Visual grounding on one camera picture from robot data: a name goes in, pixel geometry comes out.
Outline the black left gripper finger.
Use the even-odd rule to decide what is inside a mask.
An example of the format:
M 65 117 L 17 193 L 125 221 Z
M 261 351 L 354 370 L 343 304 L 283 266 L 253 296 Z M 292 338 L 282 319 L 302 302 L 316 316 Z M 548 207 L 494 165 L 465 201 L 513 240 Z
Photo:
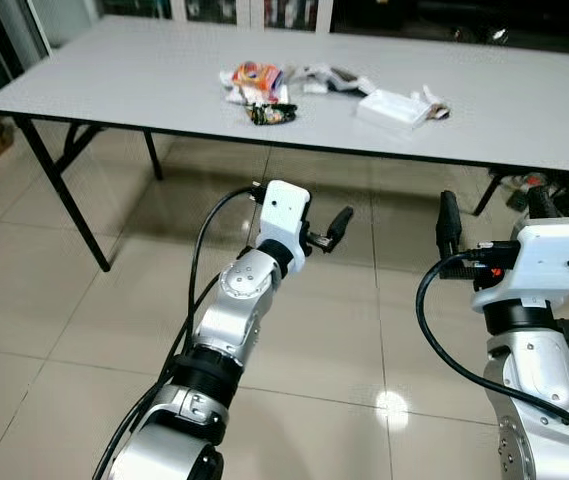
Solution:
M 328 233 L 324 237 L 325 250 L 334 250 L 343 241 L 345 233 L 347 233 L 349 221 L 354 216 L 354 209 L 352 206 L 345 206 L 343 210 L 339 211 L 338 215 L 334 216 L 328 228 Z

